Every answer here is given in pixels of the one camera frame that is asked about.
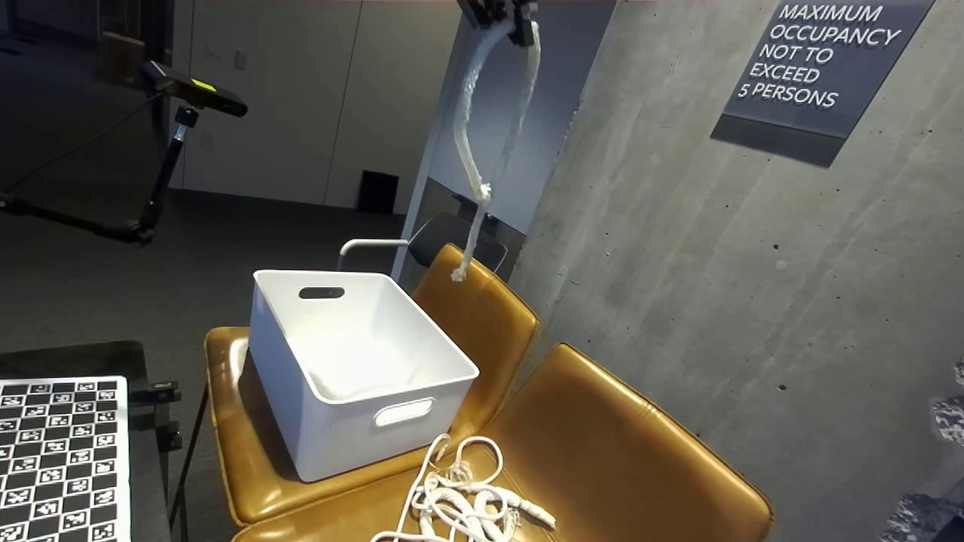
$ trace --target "brown leather chair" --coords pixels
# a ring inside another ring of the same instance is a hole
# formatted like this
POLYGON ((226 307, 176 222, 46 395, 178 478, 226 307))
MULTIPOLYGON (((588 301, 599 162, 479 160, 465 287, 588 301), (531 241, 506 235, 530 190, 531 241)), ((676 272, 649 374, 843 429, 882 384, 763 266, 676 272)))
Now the brown leather chair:
MULTIPOLYGON (((477 261, 472 261, 465 281, 453 283, 449 275, 461 260, 462 251, 445 246, 413 295, 479 367, 479 376, 450 429, 458 440, 473 434, 495 414, 539 327, 532 310, 477 261)), ((239 526, 359 488, 421 463, 423 451, 415 450, 321 481, 302 482, 284 447, 254 364, 249 363, 247 344, 248 328, 217 328, 204 341, 215 440, 231 515, 239 526)))
MULTIPOLYGON (((504 454, 494 485, 556 518, 552 532, 523 519, 519 542, 757 542, 773 524, 765 497, 699 439, 565 344, 480 433, 504 454)), ((463 459, 477 477, 495 468, 485 447, 463 459)), ((250 526, 234 542, 367 542, 395 529, 417 472, 250 526)), ((411 515, 405 531, 418 532, 411 515)))

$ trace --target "sign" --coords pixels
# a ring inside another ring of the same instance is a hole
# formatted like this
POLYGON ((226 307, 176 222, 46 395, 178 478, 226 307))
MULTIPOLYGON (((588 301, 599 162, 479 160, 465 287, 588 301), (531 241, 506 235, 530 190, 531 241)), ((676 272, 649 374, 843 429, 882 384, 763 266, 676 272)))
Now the sign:
MULTIPOLYGON (((932 4, 933 0, 784 0, 770 18, 720 122, 730 117, 729 124, 733 119, 769 124, 762 126, 763 131, 783 127, 827 136, 839 140, 839 150, 932 4)), ((723 137, 734 130, 720 128, 718 124, 713 137, 759 147, 723 137)), ((749 124, 737 131, 746 129, 751 129, 749 124)))

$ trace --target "white plastic bin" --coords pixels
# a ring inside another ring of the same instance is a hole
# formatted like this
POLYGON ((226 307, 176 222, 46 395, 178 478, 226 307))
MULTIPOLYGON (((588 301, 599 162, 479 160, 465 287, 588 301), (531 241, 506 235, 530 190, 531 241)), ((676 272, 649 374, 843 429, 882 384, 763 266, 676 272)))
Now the white plastic bin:
POLYGON ((249 348, 304 481, 431 443, 478 376, 395 281, 372 273, 255 272, 249 348))

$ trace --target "black chair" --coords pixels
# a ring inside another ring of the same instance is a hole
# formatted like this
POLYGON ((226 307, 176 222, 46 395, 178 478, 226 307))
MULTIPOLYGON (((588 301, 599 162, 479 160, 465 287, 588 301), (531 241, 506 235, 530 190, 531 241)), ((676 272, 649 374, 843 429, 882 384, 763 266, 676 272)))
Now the black chair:
MULTIPOLYGON (((409 254, 422 267, 428 267, 435 260, 448 243, 466 249, 466 241, 469 240, 469 229, 471 224, 459 217, 450 214, 437 214, 422 225, 412 239, 352 239, 341 246, 338 252, 338 271, 344 269, 348 253, 357 247, 407 247, 409 254)), ((493 273, 498 272, 498 268, 505 261, 505 255, 509 250, 494 237, 479 232, 478 242, 475 244, 473 259, 488 267, 493 273)))

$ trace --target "bin handle hole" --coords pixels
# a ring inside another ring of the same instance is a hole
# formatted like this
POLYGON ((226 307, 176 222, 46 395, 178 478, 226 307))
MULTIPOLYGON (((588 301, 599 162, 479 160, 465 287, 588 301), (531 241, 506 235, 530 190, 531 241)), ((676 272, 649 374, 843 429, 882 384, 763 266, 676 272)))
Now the bin handle hole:
POLYGON ((302 299, 337 299, 345 295, 345 288, 340 287, 307 287, 298 292, 302 299))
POLYGON ((425 397, 424 399, 416 399, 406 403, 387 406, 375 413, 375 425, 378 427, 386 427, 388 425, 401 423, 402 421, 421 418, 428 415, 434 403, 434 398, 425 397))

